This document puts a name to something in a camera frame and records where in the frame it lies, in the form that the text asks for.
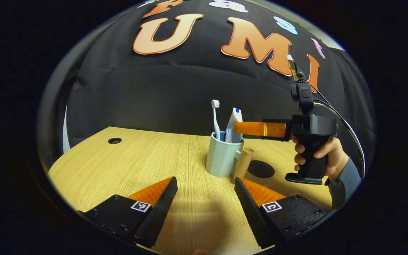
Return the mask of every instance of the white toothbrush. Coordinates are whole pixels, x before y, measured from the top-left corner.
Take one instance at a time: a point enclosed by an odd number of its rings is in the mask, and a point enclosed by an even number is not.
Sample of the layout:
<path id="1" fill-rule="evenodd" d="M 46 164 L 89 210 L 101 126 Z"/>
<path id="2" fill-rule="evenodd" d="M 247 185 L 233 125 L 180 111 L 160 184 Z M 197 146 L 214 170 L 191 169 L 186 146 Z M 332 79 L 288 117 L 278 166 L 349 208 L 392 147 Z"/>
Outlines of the white toothbrush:
<path id="1" fill-rule="evenodd" d="M 214 127 L 215 127 L 215 138 L 220 141 L 220 128 L 217 123 L 217 112 L 216 108 L 220 108 L 220 102 L 218 100 L 212 100 L 212 109 L 214 110 Z"/>

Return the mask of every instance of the wooden table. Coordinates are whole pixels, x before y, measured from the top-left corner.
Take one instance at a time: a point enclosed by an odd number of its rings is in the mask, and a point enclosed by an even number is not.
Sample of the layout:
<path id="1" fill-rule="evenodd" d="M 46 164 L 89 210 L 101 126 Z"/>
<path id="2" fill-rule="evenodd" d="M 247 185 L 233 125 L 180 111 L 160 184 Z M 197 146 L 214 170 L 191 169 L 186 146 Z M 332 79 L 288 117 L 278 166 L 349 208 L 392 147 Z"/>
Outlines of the wooden table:
<path id="1" fill-rule="evenodd" d="M 122 142 L 109 144 L 119 137 Z M 114 194 L 125 197 L 171 176 L 177 194 L 152 250 L 191 255 L 197 248 L 211 255 L 251 255 L 261 251 L 234 191 L 232 177 L 211 176 L 205 169 L 209 136 L 169 134 L 108 127 L 62 155 L 49 172 L 52 183 L 75 209 L 88 211 Z M 330 210 L 328 187 L 288 182 L 294 144 L 246 139 L 253 160 L 272 165 L 271 178 L 245 178 L 280 194 L 300 194 Z"/>

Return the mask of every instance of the orange letter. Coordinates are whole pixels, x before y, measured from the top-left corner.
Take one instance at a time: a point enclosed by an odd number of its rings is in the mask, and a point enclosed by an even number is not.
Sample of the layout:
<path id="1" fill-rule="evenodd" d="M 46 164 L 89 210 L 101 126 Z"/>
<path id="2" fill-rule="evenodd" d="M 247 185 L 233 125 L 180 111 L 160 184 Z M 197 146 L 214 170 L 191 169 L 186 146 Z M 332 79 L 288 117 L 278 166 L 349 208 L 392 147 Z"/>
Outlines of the orange letter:
<path id="1" fill-rule="evenodd" d="M 155 6 L 155 8 L 150 13 L 144 15 L 143 18 L 152 16 L 152 15 L 157 14 L 157 13 L 167 11 L 167 10 L 170 9 L 170 8 L 168 8 L 168 6 L 170 6 L 170 5 L 171 6 L 176 6 L 176 5 L 180 5 L 181 3 L 182 3 L 182 0 L 169 0 L 169 1 L 166 1 L 166 2 L 163 2 L 163 3 L 159 3 L 159 4 L 157 4 L 157 6 Z"/>
<path id="2" fill-rule="evenodd" d="M 135 38 L 133 50 L 136 53 L 147 55 L 162 53 L 179 47 L 190 35 L 194 21 L 204 15 L 199 13 L 179 15 L 175 19 L 179 22 L 171 37 L 163 41 L 154 41 L 154 34 L 160 24 L 165 23 L 168 18 L 154 19 L 141 25 L 141 31 Z"/>
<path id="3" fill-rule="evenodd" d="M 233 17 L 228 18 L 228 20 L 234 24 L 234 28 L 229 45 L 221 47 L 224 54 L 236 58 L 248 58 L 250 53 L 245 49 L 246 41 L 248 41 L 254 59 L 258 63 L 262 63 L 273 50 L 273 56 L 267 62 L 269 67 L 286 76 L 292 75 L 286 58 L 292 43 L 286 37 L 272 33 L 269 37 L 264 38 L 253 23 Z"/>
<path id="4" fill-rule="evenodd" d="M 313 85 L 316 89 L 319 89 L 317 87 L 317 75 L 318 75 L 318 72 L 319 72 L 319 67 L 321 67 L 321 65 L 319 65 L 319 62 L 317 62 L 317 60 L 313 56 L 311 56 L 309 54 L 307 54 L 307 56 L 308 56 L 308 59 L 310 60 L 310 77 L 308 79 L 308 82 L 311 85 Z M 317 91 L 315 89 L 313 89 L 313 87 L 311 87 L 311 91 L 314 94 L 317 93 Z"/>

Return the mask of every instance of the human hand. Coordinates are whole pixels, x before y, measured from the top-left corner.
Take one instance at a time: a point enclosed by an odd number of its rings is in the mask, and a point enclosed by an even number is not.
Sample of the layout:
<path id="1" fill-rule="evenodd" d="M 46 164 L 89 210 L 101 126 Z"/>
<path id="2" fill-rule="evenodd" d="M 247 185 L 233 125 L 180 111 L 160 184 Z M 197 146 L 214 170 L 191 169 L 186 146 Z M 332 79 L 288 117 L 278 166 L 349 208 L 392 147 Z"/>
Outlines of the human hand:
<path id="1" fill-rule="evenodd" d="M 197 249 L 191 255 L 210 255 L 207 250 Z"/>
<path id="2" fill-rule="evenodd" d="M 295 163 L 298 164 L 294 167 L 294 170 L 298 171 L 300 169 L 300 165 L 303 165 L 306 161 L 300 155 L 305 151 L 305 147 L 299 143 L 300 141 L 298 137 L 293 137 L 292 141 L 296 144 L 295 151 L 298 153 L 294 158 Z M 333 181 L 341 175 L 349 158 L 341 146 L 340 139 L 336 137 L 332 137 L 326 141 L 317 151 L 313 153 L 314 158 L 323 158 L 325 155 L 328 155 L 325 176 L 328 176 L 330 181 Z"/>

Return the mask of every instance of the light blue cup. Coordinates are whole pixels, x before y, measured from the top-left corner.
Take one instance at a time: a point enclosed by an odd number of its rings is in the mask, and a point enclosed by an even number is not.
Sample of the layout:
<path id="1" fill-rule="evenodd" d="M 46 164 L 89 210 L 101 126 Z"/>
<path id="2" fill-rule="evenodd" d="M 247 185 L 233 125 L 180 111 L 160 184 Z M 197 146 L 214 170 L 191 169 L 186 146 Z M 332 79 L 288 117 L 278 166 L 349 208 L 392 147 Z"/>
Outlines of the light blue cup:
<path id="1" fill-rule="evenodd" d="M 243 144 L 245 143 L 243 138 L 240 143 L 223 142 L 225 136 L 226 132 L 220 132 L 222 141 L 215 138 L 215 132 L 213 132 L 210 137 L 209 153 L 207 154 L 205 169 L 209 174 L 216 177 L 229 177 L 234 173 L 235 166 L 242 154 Z"/>

